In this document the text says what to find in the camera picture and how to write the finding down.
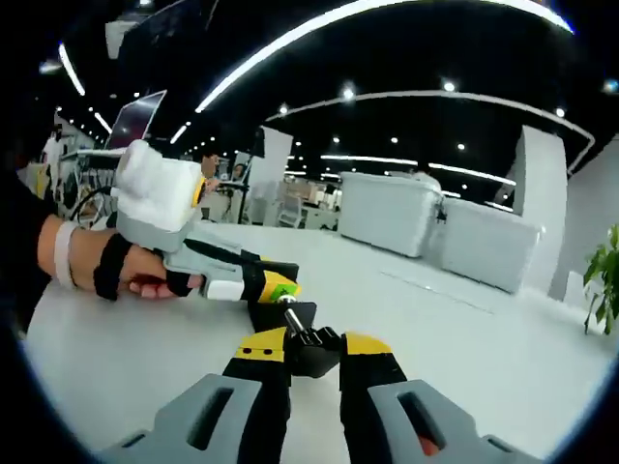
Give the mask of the person's left hand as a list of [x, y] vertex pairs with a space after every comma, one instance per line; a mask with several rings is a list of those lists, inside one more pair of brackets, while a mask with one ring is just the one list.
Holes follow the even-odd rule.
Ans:
[[116, 301], [124, 291], [145, 299], [186, 297], [202, 283], [200, 275], [190, 275], [174, 288], [157, 253], [131, 244], [113, 230], [94, 232], [92, 238], [80, 287], [105, 300]]

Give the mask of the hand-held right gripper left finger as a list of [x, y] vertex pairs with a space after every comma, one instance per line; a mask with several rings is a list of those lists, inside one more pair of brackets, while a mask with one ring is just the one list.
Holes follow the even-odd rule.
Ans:
[[287, 329], [244, 338], [210, 373], [160, 408], [153, 429], [108, 449], [110, 463], [279, 463], [290, 417]]

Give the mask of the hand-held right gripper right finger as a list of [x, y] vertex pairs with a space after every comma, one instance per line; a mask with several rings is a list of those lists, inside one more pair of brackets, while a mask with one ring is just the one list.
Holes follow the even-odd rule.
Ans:
[[422, 380], [409, 380], [391, 348], [342, 336], [339, 416], [352, 463], [538, 463]]

